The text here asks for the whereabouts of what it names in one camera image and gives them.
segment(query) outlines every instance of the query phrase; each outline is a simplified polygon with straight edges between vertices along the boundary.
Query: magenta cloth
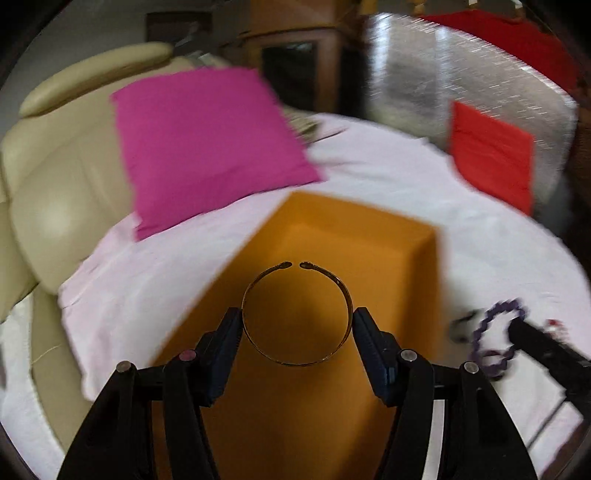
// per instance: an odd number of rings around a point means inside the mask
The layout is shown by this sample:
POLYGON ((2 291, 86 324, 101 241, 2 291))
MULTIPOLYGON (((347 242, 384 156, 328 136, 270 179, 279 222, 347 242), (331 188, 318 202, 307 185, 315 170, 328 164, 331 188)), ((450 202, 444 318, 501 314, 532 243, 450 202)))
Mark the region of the magenta cloth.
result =
POLYGON ((111 96, 137 240, 247 195, 320 180, 253 70, 198 69, 111 96))

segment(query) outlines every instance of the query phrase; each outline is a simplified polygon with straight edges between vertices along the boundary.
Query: white cloth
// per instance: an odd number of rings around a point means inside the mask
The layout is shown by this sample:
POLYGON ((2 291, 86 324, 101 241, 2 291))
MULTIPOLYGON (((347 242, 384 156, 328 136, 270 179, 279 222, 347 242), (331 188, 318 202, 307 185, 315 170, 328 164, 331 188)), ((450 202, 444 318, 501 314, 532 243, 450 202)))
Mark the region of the white cloth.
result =
MULTIPOLYGON (((347 130, 310 148, 311 161, 327 180, 300 189, 437 225, 449 319, 519 297, 530 321, 541 326, 548 318, 562 320, 574 346, 591 355, 586 278, 558 239, 471 188, 450 157, 426 140, 369 122, 320 117, 329 130, 347 130)), ((151 364, 191 305, 292 190, 249 196, 138 243, 131 237, 133 216, 110 231, 60 292, 88 398, 96 397, 118 361, 128 359, 138 368, 151 364)), ((502 319, 495 322, 484 347, 504 346, 502 327, 502 319)), ((524 354, 497 388, 526 441, 560 397, 560 389, 524 354)), ((578 422, 574 409, 561 410, 531 452, 538 472, 578 422)))
POLYGON ((64 451, 43 412, 31 378, 33 294, 14 306, 0 325, 0 353, 6 386, 0 421, 12 444, 39 480, 54 480, 64 451))

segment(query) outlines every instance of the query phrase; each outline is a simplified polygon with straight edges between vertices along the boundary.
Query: red fabric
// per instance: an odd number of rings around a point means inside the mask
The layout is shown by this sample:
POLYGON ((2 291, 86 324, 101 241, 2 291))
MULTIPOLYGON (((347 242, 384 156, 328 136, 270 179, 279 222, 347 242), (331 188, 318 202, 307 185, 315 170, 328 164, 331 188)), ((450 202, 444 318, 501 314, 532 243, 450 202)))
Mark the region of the red fabric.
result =
POLYGON ((450 154, 478 190, 531 215, 534 137, 460 102, 453 105, 450 154))
POLYGON ((430 22, 464 31, 505 50, 567 92, 577 86, 579 71, 562 43, 529 21, 511 20, 482 10, 428 15, 430 22))

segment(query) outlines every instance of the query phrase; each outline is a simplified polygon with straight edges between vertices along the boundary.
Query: gold bracelet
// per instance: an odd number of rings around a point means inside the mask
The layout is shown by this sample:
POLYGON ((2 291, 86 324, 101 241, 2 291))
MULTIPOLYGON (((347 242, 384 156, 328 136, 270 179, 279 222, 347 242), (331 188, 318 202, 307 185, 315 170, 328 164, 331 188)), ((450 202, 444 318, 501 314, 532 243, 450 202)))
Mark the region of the gold bracelet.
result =
POLYGON ((242 308, 242 327, 244 328, 244 333, 246 334, 246 338, 248 338, 248 341, 252 344, 252 346, 254 348, 256 348, 257 351, 261 355, 268 358, 269 360, 275 362, 276 364, 286 365, 287 367, 309 367, 310 365, 315 365, 315 364, 319 364, 321 362, 324 362, 324 361, 328 360, 331 356, 333 356, 343 346, 343 344, 347 341, 347 338, 349 338, 349 335, 351 333, 351 327, 353 325, 353 301, 351 300, 351 295, 349 294, 349 290, 347 290, 347 287, 345 287, 345 284, 343 282, 341 282, 339 280, 339 278, 336 275, 334 275, 333 273, 329 272, 328 270, 325 270, 322 267, 319 267, 318 265, 314 265, 311 262, 300 263, 300 268, 303 268, 304 270, 316 270, 317 272, 322 273, 325 277, 328 277, 333 282, 335 282, 337 284, 337 286, 340 288, 341 292, 343 293, 343 296, 345 297, 345 302, 347 302, 347 314, 348 314, 349 318, 348 318, 348 322, 347 322, 347 330, 345 332, 345 336, 340 341, 340 343, 337 345, 337 347, 331 353, 326 355, 324 358, 321 358, 320 360, 315 360, 313 362, 306 362, 303 364, 292 363, 292 362, 283 362, 283 361, 273 358, 273 357, 267 355, 265 352, 263 352, 259 348, 259 346, 254 342, 254 340, 252 339, 250 333, 248 332, 248 328, 246 328, 246 321, 245 321, 245 316, 244 316, 244 305, 246 303, 246 296, 248 295, 248 292, 250 292, 252 290, 252 288, 257 283, 259 283, 264 277, 266 277, 268 274, 271 274, 277 270, 284 270, 286 268, 290 268, 291 266, 292 266, 291 262, 282 262, 278 265, 275 265, 274 267, 267 268, 263 273, 259 274, 259 276, 257 276, 257 278, 255 278, 250 283, 250 285, 246 288, 246 291, 244 292, 244 296, 242 297, 242 307, 241 307, 242 308))

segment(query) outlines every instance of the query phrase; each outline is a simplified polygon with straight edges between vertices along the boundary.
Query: sofa cushion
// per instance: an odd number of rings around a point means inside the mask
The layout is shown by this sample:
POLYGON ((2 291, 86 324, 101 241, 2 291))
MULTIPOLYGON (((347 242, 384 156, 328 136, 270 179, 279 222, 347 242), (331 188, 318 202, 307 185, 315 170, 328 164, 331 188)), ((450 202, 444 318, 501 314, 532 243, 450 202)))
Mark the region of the sofa cushion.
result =
POLYGON ((190 70, 182 58, 20 120, 0 145, 14 236, 51 293, 105 232, 131 212, 109 95, 151 75, 190 70))
POLYGON ((41 286, 33 292, 31 372, 47 420, 68 450, 92 403, 80 390, 82 376, 61 326, 57 297, 41 286))
POLYGON ((8 207, 0 178, 0 323, 36 283, 15 242, 8 207))
POLYGON ((63 69, 41 82, 21 104, 22 118, 46 113, 91 90, 135 75, 173 56, 173 46, 150 42, 100 53, 63 69))

